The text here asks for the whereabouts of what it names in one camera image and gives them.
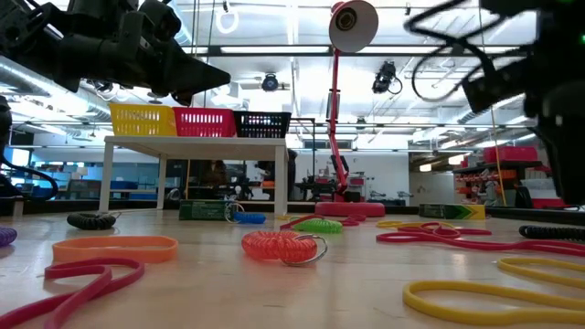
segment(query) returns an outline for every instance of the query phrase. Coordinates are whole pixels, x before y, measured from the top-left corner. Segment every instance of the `wooden table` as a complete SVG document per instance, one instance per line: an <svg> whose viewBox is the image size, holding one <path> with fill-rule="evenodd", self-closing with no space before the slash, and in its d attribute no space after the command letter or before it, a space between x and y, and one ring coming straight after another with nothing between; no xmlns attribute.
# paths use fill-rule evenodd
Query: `wooden table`
<svg viewBox="0 0 585 329"><path fill-rule="evenodd" d="M177 211L122 212L115 230L83 231L69 226L63 214L0 219L1 226L18 230L12 247L0 249L0 314L63 292L73 292L95 276L45 281L51 264L51 245L63 239L96 235L166 235L179 241L178 256L149 264L134 285L80 308L63 326L111 329L491 329L453 324L416 312L402 303L402 288L415 280L465 280L583 298L581 289L526 280L497 269L503 257L546 257L583 264L585 260L544 252L484 252L438 244L381 244L375 236L386 232L375 221L343 234L326 236L330 251L314 266L291 268L278 261L258 262L246 257L241 237L265 226L227 222L179 221ZM418 221L416 216L387 216L389 220ZM520 225L533 223L490 218L454 220L467 228L488 228L492 237L469 239L520 240ZM531 267L556 274L580 273ZM123 270L114 269L114 276ZM473 310L504 310L535 306L527 302L463 292L425 292L424 298ZM41 328L46 317L17 329ZM506 329L582 328L567 324L521 324Z"/></svg>
<svg viewBox="0 0 585 329"><path fill-rule="evenodd" d="M158 209L162 209L165 202L166 160L275 161L274 212L286 214L288 154L283 138L108 136L105 143L102 182L112 180L113 151L116 145L159 159ZM100 212L108 211L110 192L109 184L101 185Z"/></svg>

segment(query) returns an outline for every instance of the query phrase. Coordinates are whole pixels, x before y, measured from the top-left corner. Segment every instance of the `workbench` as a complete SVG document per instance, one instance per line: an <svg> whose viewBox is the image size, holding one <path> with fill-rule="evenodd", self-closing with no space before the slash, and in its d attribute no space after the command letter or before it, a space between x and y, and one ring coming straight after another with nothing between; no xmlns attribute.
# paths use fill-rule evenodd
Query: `workbench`
<svg viewBox="0 0 585 329"><path fill-rule="evenodd" d="M283 138L107 136L103 154L102 182L112 180L115 146L159 159L156 203L158 209L162 209L165 202L167 160L257 160L276 163L274 213L284 215L287 212L288 154ZM100 212L108 211L110 192L110 184L101 184Z"/></svg>

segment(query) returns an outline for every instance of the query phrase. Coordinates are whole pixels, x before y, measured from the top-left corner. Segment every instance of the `yellow rubber band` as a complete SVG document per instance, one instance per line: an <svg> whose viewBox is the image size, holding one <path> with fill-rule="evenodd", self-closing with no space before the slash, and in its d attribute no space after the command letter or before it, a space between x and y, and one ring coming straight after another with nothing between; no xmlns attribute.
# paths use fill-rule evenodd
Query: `yellow rubber band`
<svg viewBox="0 0 585 329"><path fill-rule="evenodd" d="M510 271L533 279L555 282L571 287L585 288L585 281L547 274L543 271L530 270L516 266L516 264L540 264L585 271L585 266L546 259L507 258L498 261L498 268ZM460 308L440 306L427 302L418 297L416 292L424 291L458 291L475 292L510 299L533 302L541 305L558 307L548 308L518 308L502 312L474 312ZM585 300L549 295L528 290L506 288L492 284L483 284L468 281L415 281L404 287L402 301L413 309L442 320L460 324L472 325L509 325L524 323L558 323L558 324L585 324Z"/></svg>
<svg viewBox="0 0 585 329"><path fill-rule="evenodd" d="M422 224L426 224L428 222L410 222L410 223L403 223L401 221L395 220L380 220L376 223L377 228L418 228ZM455 228L452 224L445 223L445 222L436 222L448 228Z"/></svg>

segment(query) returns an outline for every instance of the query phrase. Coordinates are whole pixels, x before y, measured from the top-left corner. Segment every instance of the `shelf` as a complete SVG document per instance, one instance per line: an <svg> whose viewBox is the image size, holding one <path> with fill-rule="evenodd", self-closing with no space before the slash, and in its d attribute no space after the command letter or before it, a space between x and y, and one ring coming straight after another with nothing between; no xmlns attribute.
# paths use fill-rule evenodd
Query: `shelf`
<svg viewBox="0 0 585 329"><path fill-rule="evenodd" d="M504 161L500 163L500 169L524 169L541 166L540 161ZM453 170L454 174L481 173L485 169L497 169L497 164L478 165L473 168L463 168Z"/></svg>

